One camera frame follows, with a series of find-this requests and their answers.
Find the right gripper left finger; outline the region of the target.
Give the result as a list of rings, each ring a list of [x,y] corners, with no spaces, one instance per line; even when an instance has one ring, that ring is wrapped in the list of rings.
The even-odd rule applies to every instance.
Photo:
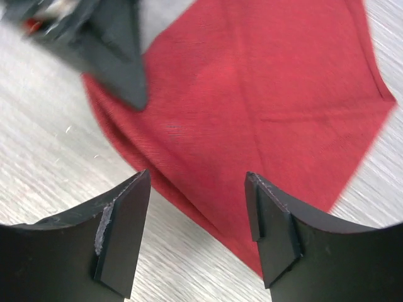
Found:
[[[1,226],[2,301],[124,301],[150,198],[141,171],[34,224]]]

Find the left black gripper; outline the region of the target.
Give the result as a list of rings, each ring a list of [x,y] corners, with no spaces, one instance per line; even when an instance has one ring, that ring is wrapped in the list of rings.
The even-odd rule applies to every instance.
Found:
[[[2,19],[136,110],[147,106],[138,1],[5,1]]]

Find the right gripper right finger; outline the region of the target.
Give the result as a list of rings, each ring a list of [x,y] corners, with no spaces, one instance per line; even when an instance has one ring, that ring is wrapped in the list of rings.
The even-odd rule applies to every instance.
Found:
[[[273,301],[401,301],[402,225],[332,216],[259,174],[245,178],[252,239]]]

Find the red cloth napkin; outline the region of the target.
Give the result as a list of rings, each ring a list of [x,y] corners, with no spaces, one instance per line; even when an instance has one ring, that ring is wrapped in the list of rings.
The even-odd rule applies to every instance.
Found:
[[[100,128],[257,273],[246,173],[328,211],[396,104],[362,1],[196,1],[144,59],[143,111],[83,76]]]

